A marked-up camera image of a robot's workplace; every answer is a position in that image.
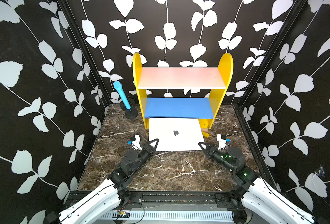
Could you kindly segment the silver laptop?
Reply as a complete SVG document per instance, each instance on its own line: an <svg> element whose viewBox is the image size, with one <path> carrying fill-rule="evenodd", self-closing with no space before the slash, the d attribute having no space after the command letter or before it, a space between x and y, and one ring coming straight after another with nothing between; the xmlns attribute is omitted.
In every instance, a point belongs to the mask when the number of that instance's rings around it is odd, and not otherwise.
<svg viewBox="0 0 330 224"><path fill-rule="evenodd" d="M199 121L183 118L150 118L149 140L159 139L157 152L200 150L204 141Z"/></svg>

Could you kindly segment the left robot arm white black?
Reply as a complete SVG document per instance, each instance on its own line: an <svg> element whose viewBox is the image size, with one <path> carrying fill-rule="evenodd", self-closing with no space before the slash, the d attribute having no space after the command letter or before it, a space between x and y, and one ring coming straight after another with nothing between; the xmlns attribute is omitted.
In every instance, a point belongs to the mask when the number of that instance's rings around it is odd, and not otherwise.
<svg viewBox="0 0 330 224"><path fill-rule="evenodd" d="M157 149L159 139L142 145L141 149L128 150L116 169L93 191L65 210L51 212L45 224L92 224L101 215L112 211L130 199L128 185L150 161Z"/></svg>

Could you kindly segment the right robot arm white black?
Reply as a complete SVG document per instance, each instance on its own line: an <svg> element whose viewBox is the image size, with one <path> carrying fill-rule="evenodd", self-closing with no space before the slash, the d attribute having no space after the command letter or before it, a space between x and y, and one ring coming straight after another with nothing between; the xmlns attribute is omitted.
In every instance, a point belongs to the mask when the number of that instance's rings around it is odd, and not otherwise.
<svg viewBox="0 0 330 224"><path fill-rule="evenodd" d="M206 158L229 170L235 187L227 201L235 208L245 208L270 224L327 224L322 217L315 218L300 209L272 188L259 173L245 164L245 155L237 147L222 152L215 144L199 142Z"/></svg>

